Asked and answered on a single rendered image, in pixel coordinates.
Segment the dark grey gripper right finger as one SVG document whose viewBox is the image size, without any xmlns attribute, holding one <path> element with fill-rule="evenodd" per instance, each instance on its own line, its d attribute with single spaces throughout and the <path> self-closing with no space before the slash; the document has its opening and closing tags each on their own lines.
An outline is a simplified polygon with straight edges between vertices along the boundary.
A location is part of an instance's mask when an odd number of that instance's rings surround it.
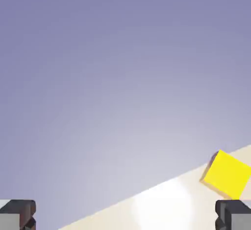
<svg viewBox="0 0 251 230">
<path fill-rule="evenodd" d="M 241 200 L 217 200 L 215 230 L 251 230 L 251 208 Z"/>
</svg>

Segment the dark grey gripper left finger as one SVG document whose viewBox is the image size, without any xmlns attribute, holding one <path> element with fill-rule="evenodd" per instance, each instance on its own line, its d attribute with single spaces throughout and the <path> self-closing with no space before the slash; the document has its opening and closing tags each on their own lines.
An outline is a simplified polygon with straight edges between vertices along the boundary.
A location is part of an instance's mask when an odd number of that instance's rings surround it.
<svg viewBox="0 0 251 230">
<path fill-rule="evenodd" d="M 36 230 L 34 200 L 0 199 L 0 230 Z"/>
</svg>

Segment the small yellow cube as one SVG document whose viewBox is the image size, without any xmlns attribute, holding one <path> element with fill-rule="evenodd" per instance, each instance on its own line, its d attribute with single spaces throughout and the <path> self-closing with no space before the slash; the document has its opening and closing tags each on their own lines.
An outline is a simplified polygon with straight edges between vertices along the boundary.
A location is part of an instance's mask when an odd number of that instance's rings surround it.
<svg viewBox="0 0 251 230">
<path fill-rule="evenodd" d="M 222 150 L 211 157 L 200 182 L 225 199 L 251 201 L 251 166 Z"/>
</svg>

